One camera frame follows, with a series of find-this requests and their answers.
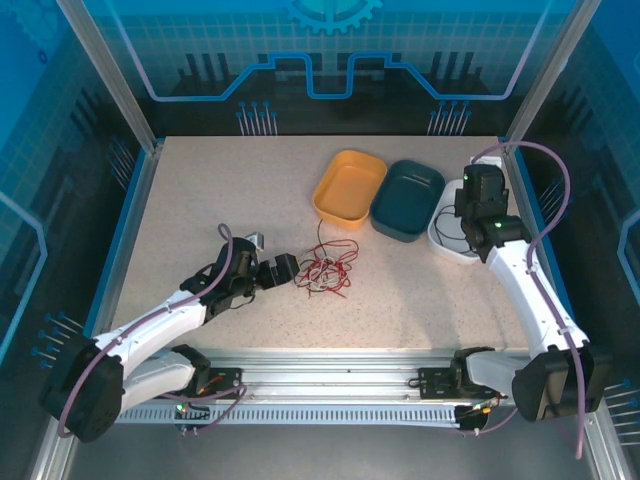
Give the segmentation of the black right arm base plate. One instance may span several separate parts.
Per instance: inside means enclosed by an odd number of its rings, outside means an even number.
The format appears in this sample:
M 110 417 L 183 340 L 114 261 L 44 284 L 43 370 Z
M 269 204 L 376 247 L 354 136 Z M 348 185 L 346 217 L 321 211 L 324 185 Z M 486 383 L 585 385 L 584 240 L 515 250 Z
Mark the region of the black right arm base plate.
M 418 389 L 422 400 L 488 400 L 503 398 L 499 392 L 486 386 L 464 382 L 456 369 L 420 368 L 417 376 L 407 382 L 410 388 Z

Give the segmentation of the grey metal front tray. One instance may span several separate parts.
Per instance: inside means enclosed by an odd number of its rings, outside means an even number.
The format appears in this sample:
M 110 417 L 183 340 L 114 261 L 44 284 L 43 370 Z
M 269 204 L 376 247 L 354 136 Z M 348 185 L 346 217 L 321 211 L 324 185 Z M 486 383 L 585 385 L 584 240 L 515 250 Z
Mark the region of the grey metal front tray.
M 117 425 L 94 443 L 48 433 L 27 480 L 640 480 L 606 410 L 574 457 L 561 423 L 516 417 L 479 436 L 416 426 Z

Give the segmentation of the aluminium table side rail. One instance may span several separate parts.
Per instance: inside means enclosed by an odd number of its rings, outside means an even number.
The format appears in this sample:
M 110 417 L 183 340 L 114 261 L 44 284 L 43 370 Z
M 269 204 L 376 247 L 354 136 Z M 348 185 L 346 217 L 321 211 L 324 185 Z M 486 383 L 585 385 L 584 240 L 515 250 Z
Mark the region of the aluminium table side rail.
M 546 230 L 548 222 L 542 217 L 533 184 L 526 171 L 524 157 L 516 152 L 507 162 L 507 171 L 515 198 L 525 224 L 537 235 Z M 554 250 L 542 239 L 533 253 L 534 273 L 544 287 L 540 291 L 526 266 L 527 246 L 522 242 L 508 245 L 490 261 L 490 270 L 507 292 L 524 330 L 532 358 L 555 346 L 561 351 L 569 348 L 565 336 L 572 336 L 576 346 L 583 342 L 583 333 L 575 324 Z
M 92 338 L 108 332 L 115 318 L 124 280 L 134 250 L 165 139 L 156 151 L 141 151 L 114 230 L 104 267 L 94 294 L 83 334 Z

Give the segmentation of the white plastic bin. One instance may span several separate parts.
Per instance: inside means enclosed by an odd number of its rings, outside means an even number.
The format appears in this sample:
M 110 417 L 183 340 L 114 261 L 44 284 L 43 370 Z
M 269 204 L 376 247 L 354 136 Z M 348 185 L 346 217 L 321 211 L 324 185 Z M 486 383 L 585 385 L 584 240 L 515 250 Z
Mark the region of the white plastic bin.
M 463 186 L 462 179 L 445 185 L 427 228 L 429 247 L 436 255 L 456 264 L 468 266 L 479 261 L 469 246 L 461 228 L 461 219 L 455 213 L 455 194 Z

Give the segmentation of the orange plastic bin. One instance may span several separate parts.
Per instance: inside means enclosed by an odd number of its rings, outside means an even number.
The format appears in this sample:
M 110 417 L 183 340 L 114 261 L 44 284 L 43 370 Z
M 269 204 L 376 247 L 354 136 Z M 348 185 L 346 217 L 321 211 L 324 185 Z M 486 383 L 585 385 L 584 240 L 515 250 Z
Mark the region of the orange plastic bin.
M 312 196 L 319 218 L 339 228 L 359 229 L 387 171 L 385 162 L 375 156 L 357 150 L 338 152 Z

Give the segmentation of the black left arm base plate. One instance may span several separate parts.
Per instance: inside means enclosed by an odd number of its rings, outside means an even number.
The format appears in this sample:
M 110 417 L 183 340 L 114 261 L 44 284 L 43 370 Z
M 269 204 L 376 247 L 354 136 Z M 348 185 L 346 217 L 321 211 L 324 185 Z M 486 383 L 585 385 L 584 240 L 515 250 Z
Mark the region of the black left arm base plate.
M 236 399 L 240 393 L 242 370 L 240 368 L 210 368 L 196 371 L 187 386 L 174 395 L 189 398 L 215 396 L 217 399 Z

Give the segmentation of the aluminium front rail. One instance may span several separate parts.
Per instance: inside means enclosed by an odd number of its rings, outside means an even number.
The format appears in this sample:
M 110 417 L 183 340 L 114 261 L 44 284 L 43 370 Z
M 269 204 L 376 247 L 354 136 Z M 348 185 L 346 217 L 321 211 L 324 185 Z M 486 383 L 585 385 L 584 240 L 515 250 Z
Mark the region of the aluminium front rail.
M 459 372 L 458 368 L 452 364 L 454 356 L 448 367 L 454 368 Z M 223 367 L 219 364 L 211 363 L 211 368 Z M 275 388 L 278 394 L 281 394 L 284 389 L 290 389 L 292 396 L 296 398 L 318 396 L 354 398 L 360 396 L 361 391 L 368 387 L 374 389 L 376 396 L 384 396 L 393 382 L 402 381 L 407 388 L 414 389 L 410 388 L 407 382 L 417 376 L 417 370 L 420 368 L 440 367 L 421 366 L 415 369 L 412 374 L 395 372 L 388 366 L 377 368 L 372 366 L 364 368 L 357 366 L 332 368 L 327 364 L 304 365 L 301 362 L 273 369 L 246 370 L 240 368 L 242 370 L 242 382 L 237 398 L 243 394 L 246 388 L 251 386 L 256 387 L 262 394 L 266 394 L 269 388 Z M 471 400 L 433 401 L 447 403 L 453 401 L 469 402 Z

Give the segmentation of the teal plastic bin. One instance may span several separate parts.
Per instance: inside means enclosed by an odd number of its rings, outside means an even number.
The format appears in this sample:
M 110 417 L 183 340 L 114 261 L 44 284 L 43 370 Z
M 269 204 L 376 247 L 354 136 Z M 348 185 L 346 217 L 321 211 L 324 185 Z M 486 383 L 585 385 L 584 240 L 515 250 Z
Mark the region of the teal plastic bin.
M 370 206 L 372 227 L 403 243 L 426 232 L 445 187 L 444 177 L 422 163 L 405 159 L 388 169 Z

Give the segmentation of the blue printed enclosure panel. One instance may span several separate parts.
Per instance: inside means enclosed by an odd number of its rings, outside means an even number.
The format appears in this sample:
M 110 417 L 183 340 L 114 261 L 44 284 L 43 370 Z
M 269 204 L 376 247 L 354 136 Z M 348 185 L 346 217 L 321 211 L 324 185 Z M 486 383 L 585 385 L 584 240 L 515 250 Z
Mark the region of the blue printed enclosure panel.
M 153 132 L 502 136 L 578 0 L 83 0 Z
M 56 0 L 0 0 L 0 388 L 84 325 L 140 147 Z
M 548 0 L 550 36 L 576 0 Z M 640 0 L 602 0 L 526 139 L 575 322 L 612 355 L 608 402 L 640 402 Z

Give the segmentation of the aluminium frame post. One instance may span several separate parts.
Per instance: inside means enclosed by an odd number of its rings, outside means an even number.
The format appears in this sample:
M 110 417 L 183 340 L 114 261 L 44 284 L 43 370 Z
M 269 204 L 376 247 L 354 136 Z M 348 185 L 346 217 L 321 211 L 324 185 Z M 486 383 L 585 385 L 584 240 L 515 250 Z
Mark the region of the aluminium frame post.
M 578 42 L 589 26 L 602 0 L 576 0 L 557 41 L 551 49 L 532 87 L 519 107 L 507 134 L 507 141 L 523 140 L 537 114 L 565 69 Z
M 120 113 L 146 154 L 158 143 L 132 90 L 82 0 L 56 0 L 74 34 L 115 101 Z

